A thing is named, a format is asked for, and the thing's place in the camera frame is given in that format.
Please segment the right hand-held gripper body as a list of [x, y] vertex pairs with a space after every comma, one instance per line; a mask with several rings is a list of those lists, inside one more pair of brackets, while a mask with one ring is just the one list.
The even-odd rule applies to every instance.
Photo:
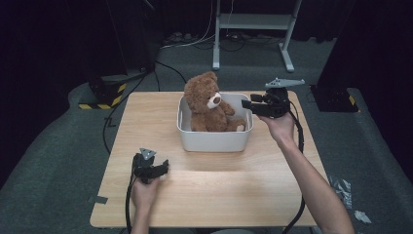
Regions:
[[304, 85], [305, 81], [280, 79], [266, 83], [266, 93], [259, 100], [260, 104], [256, 109], [259, 116], [280, 118], [290, 110], [290, 100], [288, 98], [287, 87]]

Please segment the grey metal stand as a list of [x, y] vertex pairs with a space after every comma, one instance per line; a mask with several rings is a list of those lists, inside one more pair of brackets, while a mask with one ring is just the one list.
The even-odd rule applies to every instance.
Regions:
[[215, 33], [212, 50], [212, 69], [220, 68], [220, 30], [221, 29], [258, 29], [281, 30], [285, 36], [279, 43], [284, 66], [288, 72], [294, 72], [295, 68], [288, 52], [288, 46], [298, 18], [298, 13], [303, 0], [295, 0], [294, 8], [289, 15], [258, 15], [258, 14], [234, 14], [221, 12], [221, 0], [216, 0]]

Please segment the white plastic bin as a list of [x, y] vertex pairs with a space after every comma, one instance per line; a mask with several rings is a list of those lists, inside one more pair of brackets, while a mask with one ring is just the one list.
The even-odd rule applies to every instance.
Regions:
[[234, 109], [231, 120], [246, 121], [242, 132], [193, 132], [191, 129], [191, 111], [185, 97], [181, 97], [177, 109], [177, 129], [180, 131], [181, 142], [186, 151], [192, 152], [241, 152], [244, 151], [253, 128], [252, 113], [242, 106], [243, 100], [249, 97], [240, 93], [222, 93], [222, 98]]

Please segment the brown teddy bear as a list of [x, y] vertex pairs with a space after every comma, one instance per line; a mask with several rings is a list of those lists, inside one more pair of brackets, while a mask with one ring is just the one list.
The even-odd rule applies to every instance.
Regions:
[[219, 93], [217, 76], [209, 71], [188, 80], [184, 97], [191, 111], [193, 132], [243, 132], [246, 121], [231, 119], [235, 109]]

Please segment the flat grey tape strip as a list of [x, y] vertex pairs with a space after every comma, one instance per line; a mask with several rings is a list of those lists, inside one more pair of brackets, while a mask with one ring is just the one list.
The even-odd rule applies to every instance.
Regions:
[[107, 203], [108, 199], [106, 197], [101, 197], [101, 196], [91, 196], [88, 199], [89, 203], [93, 203], [93, 204], [103, 204], [105, 205]]

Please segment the small crumpled grey tape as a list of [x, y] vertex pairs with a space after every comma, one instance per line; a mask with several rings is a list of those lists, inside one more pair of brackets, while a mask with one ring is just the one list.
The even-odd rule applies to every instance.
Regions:
[[359, 220], [359, 221], [361, 221], [365, 224], [371, 224], [372, 223], [371, 219], [364, 212], [355, 211], [354, 216], [357, 220]]

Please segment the person's right hand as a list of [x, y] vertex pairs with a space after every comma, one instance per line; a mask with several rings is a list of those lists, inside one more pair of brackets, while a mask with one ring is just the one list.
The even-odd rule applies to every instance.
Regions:
[[294, 121], [289, 113], [284, 114], [280, 118], [259, 116], [259, 119], [267, 125], [271, 137], [276, 141], [279, 147], [294, 142]]

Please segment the black stand with striped base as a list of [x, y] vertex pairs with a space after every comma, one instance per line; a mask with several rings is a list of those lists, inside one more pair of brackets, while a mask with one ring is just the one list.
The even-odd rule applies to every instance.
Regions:
[[340, 90], [312, 85], [310, 90], [321, 112], [358, 112], [356, 100], [346, 89]]
[[111, 109], [117, 106], [122, 99], [126, 88], [125, 83], [105, 83], [101, 77], [88, 77], [88, 87], [78, 101], [81, 109]]

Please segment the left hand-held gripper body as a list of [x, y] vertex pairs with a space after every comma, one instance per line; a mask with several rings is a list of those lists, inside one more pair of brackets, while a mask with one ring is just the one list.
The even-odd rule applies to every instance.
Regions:
[[156, 152], [154, 150], [140, 148], [140, 152], [136, 153], [132, 160], [132, 173], [139, 178], [143, 183], [148, 184], [152, 177], [152, 172], [155, 167], [154, 160], [155, 160]]

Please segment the person's left hand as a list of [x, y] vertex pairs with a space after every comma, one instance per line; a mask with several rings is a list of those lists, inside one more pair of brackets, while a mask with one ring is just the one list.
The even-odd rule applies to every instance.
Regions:
[[138, 211], [150, 211], [155, 203], [159, 178], [152, 179], [148, 184], [136, 178], [132, 185], [131, 198]]

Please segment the large crumpled grey tape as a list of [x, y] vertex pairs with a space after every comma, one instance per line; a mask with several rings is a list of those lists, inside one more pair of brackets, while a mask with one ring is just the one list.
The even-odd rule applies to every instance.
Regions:
[[336, 177], [334, 175], [330, 175], [328, 177], [328, 181], [330, 186], [339, 196], [340, 200], [343, 202], [344, 207], [348, 210], [353, 208], [353, 200], [352, 200], [352, 187], [349, 182], [346, 180]]

